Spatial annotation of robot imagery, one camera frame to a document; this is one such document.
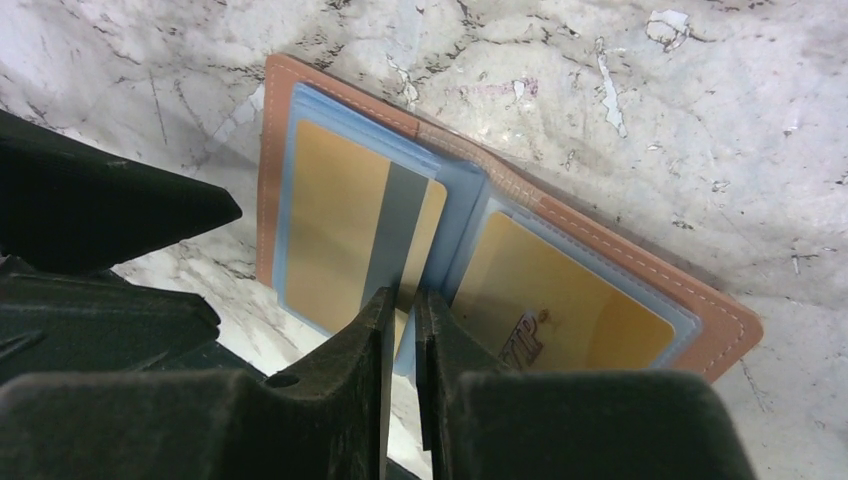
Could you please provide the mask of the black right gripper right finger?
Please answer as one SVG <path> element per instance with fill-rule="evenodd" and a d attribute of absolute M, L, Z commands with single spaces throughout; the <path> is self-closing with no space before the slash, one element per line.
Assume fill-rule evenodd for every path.
<path fill-rule="evenodd" d="M 422 442 L 437 479 L 751 479 L 718 395 L 676 370 L 525 373 L 414 300 Z"/>

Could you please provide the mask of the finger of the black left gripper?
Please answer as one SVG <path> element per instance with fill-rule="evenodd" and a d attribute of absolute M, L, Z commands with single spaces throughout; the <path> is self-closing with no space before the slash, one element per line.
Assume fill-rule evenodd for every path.
<path fill-rule="evenodd" d="M 239 219 L 225 189 L 1 114 L 1 253 L 84 274 Z"/>
<path fill-rule="evenodd" d="M 1 380 L 36 372 L 240 369 L 221 320 L 195 293 L 133 285 L 110 270 L 66 276 L 1 261 Z"/>

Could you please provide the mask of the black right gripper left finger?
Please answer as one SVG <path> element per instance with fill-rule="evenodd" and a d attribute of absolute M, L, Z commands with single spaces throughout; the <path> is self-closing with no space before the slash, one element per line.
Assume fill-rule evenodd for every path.
<path fill-rule="evenodd" d="M 5 479 L 381 479 L 395 292 L 264 381 L 243 370 L 32 373 L 1 390 Z"/>

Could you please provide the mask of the gold vip credit card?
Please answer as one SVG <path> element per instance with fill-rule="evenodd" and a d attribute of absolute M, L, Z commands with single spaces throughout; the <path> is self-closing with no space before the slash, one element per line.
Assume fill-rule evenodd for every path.
<path fill-rule="evenodd" d="M 523 371 L 646 368 L 675 337 L 671 323 L 501 212 L 488 217 L 452 310 Z"/>

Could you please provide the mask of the tan leather card holder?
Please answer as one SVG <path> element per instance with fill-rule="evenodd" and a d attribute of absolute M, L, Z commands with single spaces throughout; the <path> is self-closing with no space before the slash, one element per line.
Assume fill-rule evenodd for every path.
<path fill-rule="evenodd" d="M 713 382 L 762 339 L 762 322 L 755 312 L 561 202 L 540 180 L 520 172 L 503 157 L 286 54 L 272 54 L 265 63 L 256 214 L 256 277 L 262 284 L 272 284 L 272 242 L 287 144 L 284 133 L 292 90 L 298 83 L 316 87 L 405 139 L 471 161 L 490 175 L 497 192 L 692 311 L 702 320 L 703 330 L 674 361 L 675 368 L 694 371 Z"/>

